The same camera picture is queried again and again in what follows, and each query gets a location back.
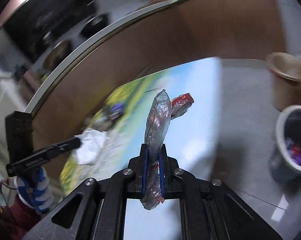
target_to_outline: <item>crumpled white tissue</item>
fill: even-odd
[[[94,165],[108,138],[107,133],[87,128],[82,134],[75,136],[82,142],[80,148],[73,151],[75,162],[81,165]]]

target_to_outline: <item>trash bin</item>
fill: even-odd
[[[273,77],[274,106],[282,111],[301,105],[301,60],[287,53],[276,52],[266,57]]]
[[[280,183],[301,176],[301,106],[289,106],[281,112],[269,167],[273,179]]]

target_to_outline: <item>white bin rim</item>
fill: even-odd
[[[285,123],[287,117],[294,111],[301,110],[301,106],[294,105],[286,107],[281,114],[279,115],[276,123],[276,143],[279,148],[279,152],[281,153],[284,160],[290,166],[291,169],[301,172],[301,166],[296,164],[291,158],[287,151],[286,142],[284,138],[284,131],[285,131]]]

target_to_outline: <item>table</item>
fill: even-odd
[[[197,178],[210,178],[217,145],[221,60],[216,57],[175,66],[127,83],[106,99],[105,105],[124,102],[125,114],[108,132],[110,140],[94,166],[78,165],[70,157],[60,181],[69,194],[85,178],[102,180],[127,167],[144,142],[145,124],[153,98],[165,89],[170,99],[190,93],[193,105],[171,121],[164,143],[167,154]],[[100,115],[96,113],[93,120]],[[176,239],[180,236],[178,200],[166,200],[154,210],[145,210],[139,200],[128,200],[124,239]]]

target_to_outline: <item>gray trash can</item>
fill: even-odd
[[[269,168],[273,179],[280,183],[301,176],[301,161],[294,159],[288,141],[298,145],[301,153],[301,106],[285,108],[276,123],[276,146]]]

